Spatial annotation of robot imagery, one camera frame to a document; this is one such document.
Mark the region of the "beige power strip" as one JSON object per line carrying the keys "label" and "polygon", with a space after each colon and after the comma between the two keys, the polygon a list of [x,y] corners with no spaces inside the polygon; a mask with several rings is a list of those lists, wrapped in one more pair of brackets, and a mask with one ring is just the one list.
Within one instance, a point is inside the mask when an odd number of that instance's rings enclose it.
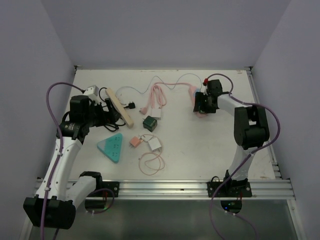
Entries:
{"label": "beige power strip", "polygon": [[114,108],[120,113],[122,120],[126,124],[126,126],[131,129],[134,126],[134,122],[129,116],[129,114],[126,112],[125,108],[122,106],[118,98],[116,97],[116,94],[111,88],[107,88],[105,90],[106,95],[110,98]]}

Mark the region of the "teal triangular socket adapter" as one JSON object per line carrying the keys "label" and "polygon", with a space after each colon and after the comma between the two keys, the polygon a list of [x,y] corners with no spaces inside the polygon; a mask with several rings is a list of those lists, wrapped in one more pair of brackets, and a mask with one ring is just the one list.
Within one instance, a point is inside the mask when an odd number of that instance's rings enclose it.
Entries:
{"label": "teal triangular socket adapter", "polygon": [[120,161],[122,143],[123,135],[121,133],[117,133],[109,138],[99,141],[96,146],[104,156],[117,164]]}

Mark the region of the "pink plug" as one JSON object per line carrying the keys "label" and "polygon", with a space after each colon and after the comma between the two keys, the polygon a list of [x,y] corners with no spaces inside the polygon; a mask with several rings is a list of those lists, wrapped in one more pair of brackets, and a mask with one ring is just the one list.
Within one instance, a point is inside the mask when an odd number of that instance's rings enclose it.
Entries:
{"label": "pink plug", "polygon": [[129,141],[129,146],[131,148],[137,148],[143,140],[140,137],[134,136],[130,141]]}

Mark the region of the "dark green cube plug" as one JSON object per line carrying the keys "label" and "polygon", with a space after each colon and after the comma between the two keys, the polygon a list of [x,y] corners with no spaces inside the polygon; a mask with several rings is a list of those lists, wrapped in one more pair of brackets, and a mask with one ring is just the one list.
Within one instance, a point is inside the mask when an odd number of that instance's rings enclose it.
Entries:
{"label": "dark green cube plug", "polygon": [[158,126],[158,121],[154,117],[148,115],[143,120],[142,126],[144,129],[147,129],[148,131],[153,132],[156,129],[156,127]]}

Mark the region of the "white charger plug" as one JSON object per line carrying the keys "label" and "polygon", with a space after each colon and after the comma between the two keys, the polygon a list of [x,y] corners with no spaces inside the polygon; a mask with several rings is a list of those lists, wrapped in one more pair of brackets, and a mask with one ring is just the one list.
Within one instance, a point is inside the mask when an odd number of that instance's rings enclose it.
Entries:
{"label": "white charger plug", "polygon": [[162,118],[162,109],[161,108],[152,108],[150,116],[156,120],[161,120]]}

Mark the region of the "white usb charger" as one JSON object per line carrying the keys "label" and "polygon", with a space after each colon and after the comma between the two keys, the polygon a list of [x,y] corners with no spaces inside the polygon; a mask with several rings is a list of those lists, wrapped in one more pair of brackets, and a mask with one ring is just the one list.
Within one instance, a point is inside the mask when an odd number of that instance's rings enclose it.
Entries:
{"label": "white usb charger", "polygon": [[154,137],[148,141],[149,148],[152,152],[162,151],[162,144],[157,137]]}

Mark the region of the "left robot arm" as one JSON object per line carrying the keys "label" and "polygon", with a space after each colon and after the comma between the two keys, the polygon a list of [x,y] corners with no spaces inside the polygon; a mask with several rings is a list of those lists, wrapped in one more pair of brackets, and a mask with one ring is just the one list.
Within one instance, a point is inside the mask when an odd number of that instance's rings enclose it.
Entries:
{"label": "left robot arm", "polygon": [[102,106],[87,95],[73,96],[69,104],[69,120],[58,126],[48,171],[35,196],[27,197],[23,203],[33,226],[41,229],[69,229],[78,207],[88,196],[118,197],[119,183],[106,183],[101,173],[94,171],[84,171],[76,183],[67,187],[74,161],[90,128],[106,122]]}

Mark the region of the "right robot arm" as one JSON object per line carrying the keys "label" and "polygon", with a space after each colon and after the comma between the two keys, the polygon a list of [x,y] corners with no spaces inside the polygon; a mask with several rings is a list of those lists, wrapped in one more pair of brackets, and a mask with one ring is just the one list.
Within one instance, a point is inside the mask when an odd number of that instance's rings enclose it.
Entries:
{"label": "right robot arm", "polygon": [[251,197],[248,181],[249,169],[258,150],[270,138],[265,108],[235,99],[230,92],[223,91],[218,79],[205,79],[204,92],[196,92],[193,111],[199,114],[215,114],[223,110],[233,117],[233,136],[237,144],[230,167],[222,181],[207,182],[209,197]]}

